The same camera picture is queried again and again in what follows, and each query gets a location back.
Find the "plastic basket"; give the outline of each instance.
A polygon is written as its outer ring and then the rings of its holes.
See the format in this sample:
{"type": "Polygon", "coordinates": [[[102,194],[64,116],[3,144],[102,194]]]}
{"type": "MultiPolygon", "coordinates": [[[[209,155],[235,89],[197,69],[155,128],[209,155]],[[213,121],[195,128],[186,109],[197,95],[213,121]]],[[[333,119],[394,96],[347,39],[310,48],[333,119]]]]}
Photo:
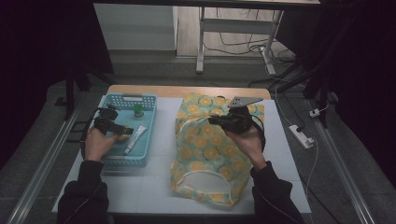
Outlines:
{"type": "Polygon", "coordinates": [[[108,168],[123,170],[128,166],[146,166],[157,111],[157,96],[150,94],[110,93],[106,95],[105,100],[101,104],[101,107],[109,106],[117,108],[119,115],[114,120],[117,124],[133,128],[134,133],[141,123],[146,124],[148,129],[139,137],[128,155],[124,155],[128,141],[117,141],[102,159],[102,163],[105,164],[105,170],[108,170],[108,168]],[[143,106],[144,116],[142,119],[134,117],[135,105],[143,106]]]}

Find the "flower pattern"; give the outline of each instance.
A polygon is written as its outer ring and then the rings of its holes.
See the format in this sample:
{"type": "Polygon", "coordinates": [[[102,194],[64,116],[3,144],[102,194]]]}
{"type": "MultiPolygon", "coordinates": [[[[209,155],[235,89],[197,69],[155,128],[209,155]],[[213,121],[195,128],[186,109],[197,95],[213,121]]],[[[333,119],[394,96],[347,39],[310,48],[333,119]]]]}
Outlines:
{"type": "MultiPolygon", "coordinates": [[[[226,115],[230,102],[230,99],[199,93],[188,93],[183,98],[176,119],[177,157],[170,173],[171,189],[185,198],[233,205],[248,182],[250,160],[220,126],[212,125],[206,119],[213,114],[226,115]],[[221,176],[229,189],[224,192],[205,192],[180,185],[186,175],[198,172],[221,176]]],[[[264,121],[263,105],[249,105],[248,109],[252,115],[264,121]]]]}

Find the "sleeve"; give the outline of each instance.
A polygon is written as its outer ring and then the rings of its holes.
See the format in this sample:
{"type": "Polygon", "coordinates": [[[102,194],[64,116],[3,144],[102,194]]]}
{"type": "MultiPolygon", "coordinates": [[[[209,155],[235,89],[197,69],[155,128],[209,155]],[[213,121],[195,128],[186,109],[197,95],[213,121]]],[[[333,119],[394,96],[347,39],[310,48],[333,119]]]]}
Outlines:
{"type": "Polygon", "coordinates": [[[78,180],[64,188],[57,223],[107,223],[107,185],[100,177],[103,166],[98,161],[81,163],[78,180]]]}
{"type": "Polygon", "coordinates": [[[260,223],[304,223],[303,217],[290,198],[292,184],[276,176],[272,163],[255,172],[253,198],[256,218],[260,223]]]}

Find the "dark background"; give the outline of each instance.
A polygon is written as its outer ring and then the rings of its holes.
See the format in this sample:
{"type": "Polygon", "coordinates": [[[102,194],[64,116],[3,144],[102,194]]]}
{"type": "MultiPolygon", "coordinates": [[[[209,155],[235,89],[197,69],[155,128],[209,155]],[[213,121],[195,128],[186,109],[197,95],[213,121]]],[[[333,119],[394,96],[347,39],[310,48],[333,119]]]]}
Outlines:
{"type": "MultiPolygon", "coordinates": [[[[67,69],[84,74],[90,69],[112,73],[112,68],[90,1],[0,4],[3,167],[41,111],[48,87],[63,80],[67,69]]],[[[339,97],[337,112],[393,186],[395,9],[391,1],[367,1],[337,48],[330,68],[331,90],[339,97]]],[[[333,11],[287,12],[278,39],[295,51],[309,70],[340,21],[340,14],[334,16],[333,11]]]]}
{"type": "Polygon", "coordinates": [[[69,70],[79,80],[113,70],[92,1],[2,1],[0,22],[3,167],[35,122],[49,86],[69,70]]]}

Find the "table surface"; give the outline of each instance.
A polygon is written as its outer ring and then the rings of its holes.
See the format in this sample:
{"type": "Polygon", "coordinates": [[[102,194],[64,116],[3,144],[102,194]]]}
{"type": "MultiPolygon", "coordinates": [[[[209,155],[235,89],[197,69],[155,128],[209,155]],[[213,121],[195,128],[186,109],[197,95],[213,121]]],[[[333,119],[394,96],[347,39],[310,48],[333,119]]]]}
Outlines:
{"type": "MultiPolygon", "coordinates": [[[[264,128],[267,138],[264,156],[273,163],[279,178],[288,180],[292,185],[291,199],[302,213],[310,213],[304,189],[298,176],[290,147],[277,113],[276,104],[271,100],[268,90],[247,88],[212,87],[175,87],[175,86],[111,86],[107,93],[150,93],[158,96],[157,117],[148,154],[148,165],[128,170],[127,173],[102,173],[108,186],[109,213],[114,214],[166,214],[166,215],[253,215],[253,198],[250,178],[240,201],[225,207],[211,203],[198,203],[184,199],[170,188],[170,164],[176,156],[175,119],[182,97],[187,92],[199,92],[211,96],[222,95],[226,98],[237,96],[262,97],[265,107],[264,128]]],[[[64,186],[78,177],[82,162],[78,154],[64,186]]],[[[52,208],[57,212],[58,202],[52,208]]]]}

